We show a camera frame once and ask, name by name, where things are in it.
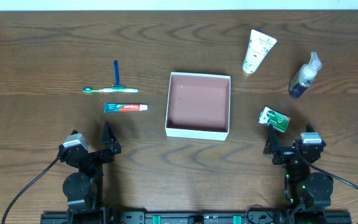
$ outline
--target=white background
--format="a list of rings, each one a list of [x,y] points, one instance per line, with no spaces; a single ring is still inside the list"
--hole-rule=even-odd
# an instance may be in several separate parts
[[[0,11],[358,9],[358,0],[0,0]]]

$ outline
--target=wooden table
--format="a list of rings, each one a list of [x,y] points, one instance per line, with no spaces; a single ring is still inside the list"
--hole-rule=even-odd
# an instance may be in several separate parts
[[[241,72],[251,29],[277,38],[257,72]],[[317,51],[323,68],[292,99],[288,84]],[[138,95],[81,92],[121,82]],[[167,138],[170,72],[230,75],[226,141]],[[149,110],[104,114],[105,102]],[[246,210],[283,202],[285,170],[262,154],[268,105],[291,116],[283,144],[310,122],[327,142],[315,164],[358,185],[358,11],[0,12],[0,221],[15,195],[55,158],[73,129],[100,149],[104,121],[122,145],[104,166],[104,201],[156,210]],[[55,165],[13,206],[8,223],[39,223],[65,211],[65,178]],[[335,209],[358,221],[358,191],[335,181]]]

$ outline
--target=mouthwash bottle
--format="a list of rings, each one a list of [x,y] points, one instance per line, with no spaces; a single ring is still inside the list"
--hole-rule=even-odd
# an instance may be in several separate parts
[[[312,52],[309,64],[303,65],[291,80],[288,91],[292,98],[299,98],[299,96],[311,86],[317,75],[317,71],[320,70],[322,66],[317,57],[317,53]]]

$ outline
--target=white tube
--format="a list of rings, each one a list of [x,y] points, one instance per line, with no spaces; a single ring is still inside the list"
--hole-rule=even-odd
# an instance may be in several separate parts
[[[276,42],[277,40],[273,37],[251,30],[246,59],[242,64],[242,71],[246,76],[251,76],[258,69],[260,63]]]

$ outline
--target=open box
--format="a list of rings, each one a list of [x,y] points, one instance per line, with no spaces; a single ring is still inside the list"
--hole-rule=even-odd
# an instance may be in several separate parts
[[[229,134],[230,85],[225,75],[172,72],[167,136],[224,141]]]

